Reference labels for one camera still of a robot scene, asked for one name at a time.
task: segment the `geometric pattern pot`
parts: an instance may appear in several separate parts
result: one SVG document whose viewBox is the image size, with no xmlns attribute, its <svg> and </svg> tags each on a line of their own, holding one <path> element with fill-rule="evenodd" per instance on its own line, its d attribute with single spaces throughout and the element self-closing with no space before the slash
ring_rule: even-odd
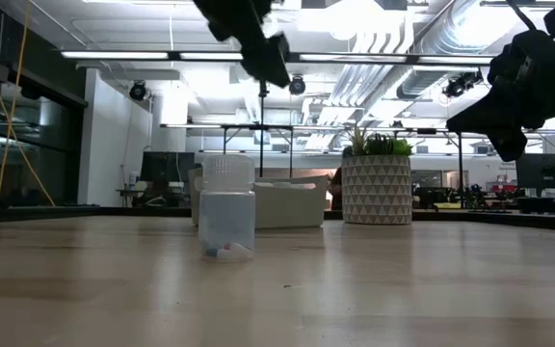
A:
<svg viewBox="0 0 555 347">
<path fill-rule="evenodd" d="M 342 213 L 346 223 L 410 224 L 410 159 L 401 155 L 343 158 Z"/>
</svg>

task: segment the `wooden table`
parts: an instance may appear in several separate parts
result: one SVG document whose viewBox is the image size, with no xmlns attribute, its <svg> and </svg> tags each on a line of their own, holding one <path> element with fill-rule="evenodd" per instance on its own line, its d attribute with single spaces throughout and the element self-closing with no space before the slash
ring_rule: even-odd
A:
<svg viewBox="0 0 555 347">
<path fill-rule="evenodd" d="M 0 346 L 555 346 L 555 231 L 470 223 L 257 234 L 189 219 L 0 224 Z"/>
</svg>

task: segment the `yellow cable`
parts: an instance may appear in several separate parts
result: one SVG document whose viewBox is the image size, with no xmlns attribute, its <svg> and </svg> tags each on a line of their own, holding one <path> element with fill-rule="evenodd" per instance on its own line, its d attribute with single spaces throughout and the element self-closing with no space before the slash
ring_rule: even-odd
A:
<svg viewBox="0 0 555 347">
<path fill-rule="evenodd" d="M 23 41 L 22 41 L 21 47 L 20 47 L 20 57 L 19 57 L 19 61 L 18 61 L 18 72 L 16 74 L 16 89 L 17 90 L 18 90 L 18 86 L 19 86 L 19 82 L 20 82 L 20 74 L 21 74 L 22 64 L 23 64 L 23 55 L 24 55 L 24 51 L 25 51 L 25 43 L 26 43 L 28 19 L 29 19 L 29 8 L 30 8 L 30 2 L 27 1 L 27 11 L 26 11 L 26 14 L 25 14 L 25 28 L 24 28 L 24 34 L 23 34 Z M 18 138 L 16 137 L 16 132 L 14 131 L 14 129 L 12 127 L 13 115 L 14 115 L 15 105 L 16 105 L 16 94 L 13 97 L 13 106 L 12 106 L 12 113 L 11 114 L 9 114 L 8 110 L 6 109 L 6 104 L 4 103 L 4 99 L 1 96 L 1 92 L 0 92 L 0 104 L 1 104 L 2 110 L 4 111 L 4 114 L 6 115 L 6 119 L 8 120 L 8 134 L 7 134 L 7 138 L 6 138 L 6 151 L 4 152 L 4 158 L 3 158 L 3 162 L 2 162 L 2 166 L 1 166 L 1 174 L 0 174 L 0 193 L 1 193 L 1 186 L 2 186 L 2 182 L 3 182 L 3 171 L 4 171 L 4 168 L 6 166 L 6 160 L 8 159 L 9 139 L 10 139 L 10 135 L 12 134 L 13 137 L 14 137 L 14 140 L 16 141 L 16 145 L 18 146 L 18 150 L 20 151 L 20 154 L 22 155 L 23 159 L 25 160 L 25 163 L 27 164 L 27 167 L 29 168 L 29 171 L 32 173 L 32 175 L 34 176 L 34 178 L 38 182 L 38 185 L 40 186 L 41 190 L 44 192 L 44 194 L 46 195 L 46 197 L 50 201 L 51 205 L 55 206 L 55 201 L 53 201 L 51 199 L 50 195 L 46 191 L 46 188 L 44 188 L 44 185 L 42 184 L 40 178 L 38 177 L 38 174 L 36 173 L 36 171 L 32 167 L 31 163 L 29 162 L 29 159 L 27 158 L 27 155 L 25 155 L 25 151 L 23 150 L 22 146 L 20 145 L 20 143 L 18 141 Z"/>
</svg>

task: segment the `potted plant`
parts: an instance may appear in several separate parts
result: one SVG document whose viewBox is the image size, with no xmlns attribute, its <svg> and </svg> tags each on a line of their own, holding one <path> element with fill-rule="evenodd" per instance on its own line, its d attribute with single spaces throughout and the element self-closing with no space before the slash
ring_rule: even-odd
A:
<svg viewBox="0 0 555 347">
<path fill-rule="evenodd" d="M 344 222 L 408 225 L 412 221 L 412 146 L 355 126 L 349 134 L 352 156 L 342 159 Z"/>
</svg>

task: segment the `translucent plastic container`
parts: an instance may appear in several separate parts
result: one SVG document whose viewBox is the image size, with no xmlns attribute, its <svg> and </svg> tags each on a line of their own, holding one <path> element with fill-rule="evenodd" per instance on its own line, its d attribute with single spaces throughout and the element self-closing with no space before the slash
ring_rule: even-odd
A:
<svg viewBox="0 0 555 347">
<path fill-rule="evenodd" d="M 245 261 L 253 257 L 256 196 L 253 160 L 216 155 L 203 163 L 198 239 L 210 261 Z"/>
</svg>

